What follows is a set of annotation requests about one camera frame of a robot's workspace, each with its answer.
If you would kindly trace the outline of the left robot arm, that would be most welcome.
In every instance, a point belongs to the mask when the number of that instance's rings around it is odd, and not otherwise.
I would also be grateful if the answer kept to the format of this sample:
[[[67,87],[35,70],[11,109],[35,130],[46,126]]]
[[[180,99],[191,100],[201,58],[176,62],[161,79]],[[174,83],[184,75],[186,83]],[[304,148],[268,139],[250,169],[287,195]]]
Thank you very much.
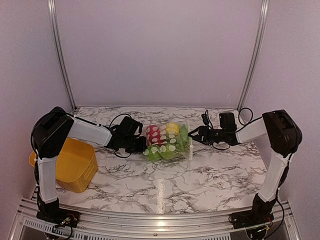
[[[35,153],[34,178],[37,189],[37,217],[58,223],[78,212],[60,208],[56,192],[56,162],[68,138],[94,143],[114,151],[142,153],[147,139],[142,136],[143,124],[129,115],[120,124],[106,126],[67,113],[56,106],[34,125],[30,144]]]

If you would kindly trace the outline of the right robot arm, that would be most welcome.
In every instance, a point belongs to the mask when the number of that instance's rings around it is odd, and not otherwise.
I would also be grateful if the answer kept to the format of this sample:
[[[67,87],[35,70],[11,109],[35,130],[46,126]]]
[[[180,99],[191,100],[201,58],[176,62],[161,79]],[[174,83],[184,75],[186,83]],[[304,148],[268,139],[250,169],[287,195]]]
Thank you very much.
[[[203,125],[190,131],[188,136],[194,141],[209,146],[226,143],[237,146],[267,136],[271,148],[271,158],[262,187],[255,195],[252,208],[241,212],[252,224],[258,224],[269,214],[275,205],[280,187],[285,182],[290,162],[302,142],[300,128],[283,109],[265,112],[252,119],[241,128],[236,125],[232,112],[219,114],[219,128],[213,128],[208,114],[202,114]]]

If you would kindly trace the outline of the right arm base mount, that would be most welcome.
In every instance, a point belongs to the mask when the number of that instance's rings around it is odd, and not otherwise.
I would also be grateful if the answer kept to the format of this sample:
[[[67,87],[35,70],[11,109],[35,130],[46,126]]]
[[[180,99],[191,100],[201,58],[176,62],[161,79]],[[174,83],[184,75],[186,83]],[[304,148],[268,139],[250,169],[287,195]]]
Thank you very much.
[[[231,213],[228,220],[233,225],[234,229],[241,229],[270,221],[272,222],[274,220],[274,215],[270,211],[255,212],[253,210],[245,210]]]

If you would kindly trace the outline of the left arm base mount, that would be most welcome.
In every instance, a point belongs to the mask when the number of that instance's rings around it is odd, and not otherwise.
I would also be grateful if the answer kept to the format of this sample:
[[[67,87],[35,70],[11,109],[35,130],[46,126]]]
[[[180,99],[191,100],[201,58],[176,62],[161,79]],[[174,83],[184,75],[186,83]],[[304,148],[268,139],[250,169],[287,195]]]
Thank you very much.
[[[54,224],[55,228],[64,226],[76,228],[80,213],[78,211],[58,207],[39,210],[36,217],[45,222]]]

